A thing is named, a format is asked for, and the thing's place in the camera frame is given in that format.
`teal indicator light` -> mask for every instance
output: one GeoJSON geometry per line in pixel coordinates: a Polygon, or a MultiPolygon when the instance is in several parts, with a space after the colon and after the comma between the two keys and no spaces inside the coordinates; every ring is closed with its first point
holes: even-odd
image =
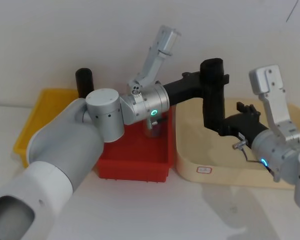
{"type": "Polygon", "coordinates": [[[265,167],[268,167],[268,163],[264,158],[261,158],[260,161],[265,167]]]}
{"type": "Polygon", "coordinates": [[[158,113],[158,110],[152,110],[152,112],[151,112],[151,116],[154,116],[154,115],[156,115],[158,113]]]}

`red tray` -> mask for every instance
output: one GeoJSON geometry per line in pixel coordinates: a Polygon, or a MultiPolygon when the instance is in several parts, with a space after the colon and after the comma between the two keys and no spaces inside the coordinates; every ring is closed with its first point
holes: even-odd
{"type": "Polygon", "coordinates": [[[170,109],[167,121],[161,123],[159,137],[147,137],[142,122],[125,126],[123,137],[104,145],[103,154],[96,164],[99,177],[165,182],[175,157],[172,120],[170,109]]]}

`white table surface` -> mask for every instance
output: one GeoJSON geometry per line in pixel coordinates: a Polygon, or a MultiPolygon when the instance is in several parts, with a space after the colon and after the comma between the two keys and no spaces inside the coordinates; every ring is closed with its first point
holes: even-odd
{"type": "MultiPolygon", "coordinates": [[[[13,145],[29,108],[0,106],[0,186],[23,168],[13,145]]],[[[105,180],[91,172],[49,240],[300,240],[293,191],[192,183],[105,180]]]]}

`white wall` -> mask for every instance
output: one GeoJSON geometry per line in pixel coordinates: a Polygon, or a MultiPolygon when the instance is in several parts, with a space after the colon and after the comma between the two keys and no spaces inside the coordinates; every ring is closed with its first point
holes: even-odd
{"type": "Polygon", "coordinates": [[[75,88],[91,68],[96,87],[125,89],[161,24],[182,37],[158,79],[178,80],[208,58],[224,59],[227,96],[253,97],[249,70],[279,64],[300,106],[300,1],[0,0],[0,104],[33,105],[42,88],[75,88]]]}

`white cylinder joint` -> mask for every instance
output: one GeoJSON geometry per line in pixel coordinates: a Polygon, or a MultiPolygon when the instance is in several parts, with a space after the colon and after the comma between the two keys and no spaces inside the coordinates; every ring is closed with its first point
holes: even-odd
{"type": "Polygon", "coordinates": [[[111,143],[125,133],[119,93],[110,88],[92,91],[85,99],[93,124],[99,129],[105,143],[111,143]]]}

